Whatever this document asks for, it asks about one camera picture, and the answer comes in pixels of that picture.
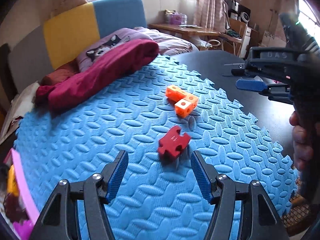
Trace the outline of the person's right hand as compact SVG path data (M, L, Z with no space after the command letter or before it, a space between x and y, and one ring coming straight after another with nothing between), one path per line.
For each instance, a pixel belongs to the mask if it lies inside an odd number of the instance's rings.
M292 129L293 149L294 149L294 165L297 170L302 171L306 168L307 163L313 157L313 149L307 142L307 131L300 126L298 115L293 112L289 122Z

